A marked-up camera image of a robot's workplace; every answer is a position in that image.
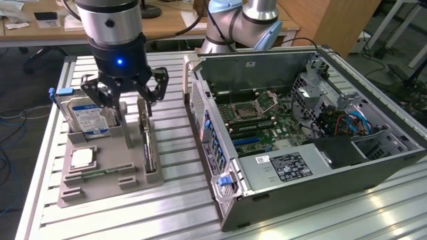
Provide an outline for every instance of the aluminum profile table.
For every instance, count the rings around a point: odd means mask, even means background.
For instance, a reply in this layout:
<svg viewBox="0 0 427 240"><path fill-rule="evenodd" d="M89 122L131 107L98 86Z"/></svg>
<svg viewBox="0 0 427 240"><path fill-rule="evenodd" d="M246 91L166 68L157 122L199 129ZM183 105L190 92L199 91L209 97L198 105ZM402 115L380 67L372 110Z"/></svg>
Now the aluminum profile table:
<svg viewBox="0 0 427 240"><path fill-rule="evenodd" d="M150 66L167 67L170 74L165 101L158 103L153 113L165 185L59 208L57 202L69 125L54 106L17 239L427 239L426 160L401 170L378 187L365 192L239 230L221 231L219 216L182 99L183 56L190 53L193 52L163 52L150 53L147 56ZM91 73L97 73L91 56L66 62L59 87L79 88L81 76ZM137 99L135 92L122 96L129 104L129 121L137 121Z"/></svg>

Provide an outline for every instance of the hard drive label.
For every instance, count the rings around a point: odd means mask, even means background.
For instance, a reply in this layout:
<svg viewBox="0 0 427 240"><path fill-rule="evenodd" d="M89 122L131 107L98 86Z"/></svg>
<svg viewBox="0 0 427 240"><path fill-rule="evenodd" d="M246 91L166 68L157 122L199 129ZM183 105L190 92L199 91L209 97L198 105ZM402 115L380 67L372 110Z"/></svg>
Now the hard drive label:
<svg viewBox="0 0 427 240"><path fill-rule="evenodd" d="M282 182L314 175L300 152L272 157L270 161Z"/></svg>
<svg viewBox="0 0 427 240"><path fill-rule="evenodd" d="M95 104L74 106L74 115L78 119L82 131L87 135L99 135L109 131L106 117L102 116L102 108Z"/></svg>

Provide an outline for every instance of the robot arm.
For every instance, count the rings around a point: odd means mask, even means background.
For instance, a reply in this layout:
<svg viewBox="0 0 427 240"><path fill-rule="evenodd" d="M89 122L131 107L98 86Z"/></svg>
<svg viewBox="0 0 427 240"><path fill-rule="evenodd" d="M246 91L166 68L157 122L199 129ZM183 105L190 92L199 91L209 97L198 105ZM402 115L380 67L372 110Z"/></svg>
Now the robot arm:
<svg viewBox="0 0 427 240"><path fill-rule="evenodd" d="M207 33L201 53L231 51L221 32L234 48L235 42L256 50L268 50L273 46L282 30L277 0L249 0L245 5L242 0L211 0L209 11Z"/></svg>
<svg viewBox="0 0 427 240"><path fill-rule="evenodd" d="M75 0L75 4L99 69L98 77L86 77L82 89L99 107L114 109L119 109L121 93L137 90L151 115L170 77L165 67L151 69L147 63L139 0ZM151 77L158 83L154 91L147 87ZM99 91L98 83L109 87L110 95Z"/></svg>

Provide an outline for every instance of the floor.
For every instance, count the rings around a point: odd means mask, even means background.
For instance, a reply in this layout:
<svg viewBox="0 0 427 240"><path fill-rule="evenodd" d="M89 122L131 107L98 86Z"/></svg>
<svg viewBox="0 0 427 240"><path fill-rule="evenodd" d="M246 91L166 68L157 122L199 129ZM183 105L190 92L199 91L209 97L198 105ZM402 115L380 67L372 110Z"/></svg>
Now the floor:
<svg viewBox="0 0 427 240"><path fill-rule="evenodd" d="M384 15L380 15L372 19L369 26L366 27L366 30L370 33L374 33L384 19ZM385 39L389 36L390 31L397 24L400 24L397 21L390 24L381 39ZM409 28L396 43L394 56L386 55L381 61L385 64L400 65L404 71L412 74L414 70L408 67L408 64L420 50L424 48L426 42L427 36ZM381 44L382 43L380 42L374 46L374 50ZM191 47L201 47L202 41L193 41L190 42L190 45ZM30 48L30 54L34 54L38 49L38 47ZM86 45L66 46L65 49L71 55L86 56L91 54ZM157 52L178 50L187 50L187 46L183 41L162 41L158 43ZM153 46L147 46L147 51L155 52ZM43 61L38 62L38 65L35 66L35 74L29 76L25 75L22 71L22 64L29 56L29 54L23 55L18 48L11 48L9 53L0 57L0 112L30 109L51 103L49 98L49 89L51 87L57 87L58 85L63 66L63 57L59 55L59 53L51 52L43 57ZM381 67L378 63L366 60L360 54L352 54L348 60L364 74ZM380 81L390 81L388 70L370 74L370 77ZM420 79L422 81L427 80L427 69L425 69ZM31 112L29 117L46 115L49 112L50 108L43 108ZM25 206L23 201L26 199L31 184L47 120L47 117L27 120L26 135L14 146L5 150L17 168L17 175L22 186L22 194L19 191L21 188L17 178L14 174L11 174L9 181L0 187L0 213L11 206L14 202L15 205L13 206L11 211L0 215L0 240L10 240L15 238L22 216L22 209ZM18 118L9 122L22 124L23 119ZM10 133L15 131L15 129L17 126L0 124L0 140L5 139ZM0 171L0 183L6 174L7 170L5 169Z"/></svg>

